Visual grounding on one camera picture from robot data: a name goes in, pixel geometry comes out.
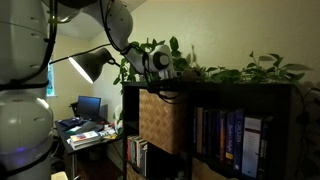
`wicker basket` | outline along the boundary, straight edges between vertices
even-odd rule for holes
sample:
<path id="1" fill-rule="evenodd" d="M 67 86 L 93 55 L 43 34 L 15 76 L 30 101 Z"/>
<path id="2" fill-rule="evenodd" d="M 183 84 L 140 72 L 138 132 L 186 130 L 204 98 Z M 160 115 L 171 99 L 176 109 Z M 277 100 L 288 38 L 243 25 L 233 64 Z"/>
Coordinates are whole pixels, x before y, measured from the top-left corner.
<path id="1" fill-rule="evenodd" d="M 168 97 L 175 92 L 161 92 Z M 140 90 L 139 136 L 170 154 L 179 153 L 186 141 L 186 95 L 179 95 L 170 104 L 156 94 Z"/>
<path id="2" fill-rule="evenodd" d="M 146 178 L 136 173 L 131 165 L 127 163 L 127 180 L 146 180 Z"/>

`bookshelf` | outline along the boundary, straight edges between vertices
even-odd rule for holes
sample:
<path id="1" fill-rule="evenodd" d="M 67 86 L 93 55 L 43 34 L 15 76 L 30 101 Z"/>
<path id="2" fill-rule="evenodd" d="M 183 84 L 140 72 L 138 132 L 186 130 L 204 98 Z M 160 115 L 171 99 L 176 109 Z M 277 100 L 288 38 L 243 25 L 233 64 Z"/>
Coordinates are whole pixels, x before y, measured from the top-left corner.
<path id="1" fill-rule="evenodd" d="M 291 99 L 293 87 L 289 84 L 214 84 L 214 83 L 182 83 L 164 81 L 153 83 L 149 87 L 154 90 L 164 91 L 185 91 L 187 98 L 187 144 L 184 150 L 184 158 L 181 155 L 172 155 L 162 151 L 160 148 L 148 144 L 148 174 L 146 179 L 161 179 L 163 175 L 172 177 L 176 175 L 177 168 L 183 168 L 187 179 L 192 177 L 192 160 L 196 158 L 205 162 L 212 171 L 215 171 L 227 178 L 240 180 L 252 180 L 242 173 L 225 167 L 211 158 L 204 157 L 194 151 L 194 109 L 196 107 L 210 107 L 214 109 L 238 109 L 243 108 L 246 114 L 261 116 L 272 116 L 272 129 L 268 146 L 267 179 L 285 179 L 286 165 L 288 163 L 288 139 L 289 123 L 291 117 Z M 139 90 L 146 89 L 143 83 L 123 84 L 123 109 L 124 109 L 124 139 L 128 135 L 139 134 Z M 126 157 L 127 142 L 123 141 L 123 152 Z M 127 161 L 124 158 L 123 171 L 126 177 Z"/>

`wall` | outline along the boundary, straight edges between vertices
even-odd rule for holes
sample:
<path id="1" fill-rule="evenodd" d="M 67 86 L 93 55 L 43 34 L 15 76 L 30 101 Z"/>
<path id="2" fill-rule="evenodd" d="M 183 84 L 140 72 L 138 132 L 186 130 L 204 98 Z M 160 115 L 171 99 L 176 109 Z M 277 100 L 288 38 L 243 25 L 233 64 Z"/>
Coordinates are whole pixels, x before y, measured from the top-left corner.
<path id="1" fill-rule="evenodd" d="M 88 50 L 89 42 L 57 35 L 53 59 L 60 59 L 78 52 Z M 73 68 L 69 60 L 53 64 L 55 97 L 47 101 L 54 113 L 54 120 L 73 116 L 69 105 L 78 100 L 78 95 L 92 95 L 92 85 L 87 83 Z"/>
<path id="2" fill-rule="evenodd" d="M 239 70 L 251 62 L 251 51 L 256 57 L 276 53 L 284 57 L 283 64 L 301 63 L 312 68 L 302 83 L 320 87 L 318 0 L 148 0 L 132 16 L 130 41 L 145 42 L 149 37 L 168 42 L 176 36 L 183 56 L 191 53 L 194 45 L 201 66 Z M 102 33 L 91 46 L 107 42 Z M 120 62 L 119 53 L 112 52 Z M 112 104 L 109 111 L 121 103 L 120 87 L 112 85 L 115 73 L 115 67 L 106 65 L 93 88 L 94 94 Z"/>

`window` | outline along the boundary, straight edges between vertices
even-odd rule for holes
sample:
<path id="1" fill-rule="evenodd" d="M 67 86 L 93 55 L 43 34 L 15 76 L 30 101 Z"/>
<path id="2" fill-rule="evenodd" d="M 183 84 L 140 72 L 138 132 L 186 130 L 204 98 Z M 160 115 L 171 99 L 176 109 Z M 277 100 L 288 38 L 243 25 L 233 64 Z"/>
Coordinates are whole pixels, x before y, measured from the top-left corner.
<path id="1" fill-rule="evenodd" d="M 53 76 L 53 66 L 48 65 L 48 80 L 49 84 L 47 86 L 47 96 L 55 96 L 54 92 L 54 76 Z"/>

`lamp shade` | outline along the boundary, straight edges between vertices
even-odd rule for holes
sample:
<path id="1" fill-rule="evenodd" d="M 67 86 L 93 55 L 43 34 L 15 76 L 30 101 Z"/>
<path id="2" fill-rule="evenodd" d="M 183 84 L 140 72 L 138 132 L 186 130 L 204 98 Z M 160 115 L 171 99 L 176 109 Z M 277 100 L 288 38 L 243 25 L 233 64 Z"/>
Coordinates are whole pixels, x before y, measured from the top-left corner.
<path id="1" fill-rule="evenodd" d="M 69 57 L 69 61 L 91 84 L 98 79 L 105 63 L 111 64 L 115 62 L 110 52 L 105 48 L 101 48 L 95 53 Z"/>

